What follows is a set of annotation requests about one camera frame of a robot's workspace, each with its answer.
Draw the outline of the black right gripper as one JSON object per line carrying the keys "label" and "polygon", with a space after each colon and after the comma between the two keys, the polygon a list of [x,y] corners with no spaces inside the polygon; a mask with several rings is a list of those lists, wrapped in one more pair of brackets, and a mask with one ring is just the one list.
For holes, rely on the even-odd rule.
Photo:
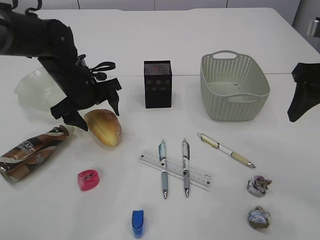
{"label": "black right gripper", "polygon": [[320,103],[320,64],[299,62],[291,74],[296,87],[287,115],[294,123]]}

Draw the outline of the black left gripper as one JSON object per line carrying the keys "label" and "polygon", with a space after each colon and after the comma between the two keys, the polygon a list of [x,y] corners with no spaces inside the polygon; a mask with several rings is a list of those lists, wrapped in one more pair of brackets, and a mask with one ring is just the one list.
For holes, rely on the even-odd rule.
{"label": "black left gripper", "polygon": [[106,71],[116,68],[114,62],[104,61],[88,68],[85,57],[84,54],[78,56],[74,63],[56,57],[40,57],[38,60],[66,95],[51,107],[52,116],[62,117],[65,124],[88,131],[88,125],[78,111],[108,101],[115,115],[119,116],[118,91],[122,87],[116,77],[107,79]]}

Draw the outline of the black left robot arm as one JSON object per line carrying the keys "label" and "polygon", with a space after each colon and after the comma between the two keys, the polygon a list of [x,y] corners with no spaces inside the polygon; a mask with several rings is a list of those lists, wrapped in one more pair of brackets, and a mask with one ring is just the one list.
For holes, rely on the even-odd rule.
{"label": "black left robot arm", "polygon": [[112,61],[89,68],[85,54],[78,54],[71,28],[57,19],[40,19],[37,7],[24,14],[14,12],[18,1],[0,4],[0,53],[3,56],[37,58],[66,97],[50,108],[55,119],[84,131],[88,125],[79,114],[93,105],[108,101],[119,115],[119,95],[122,89],[117,78],[107,79],[107,71],[115,69]]}

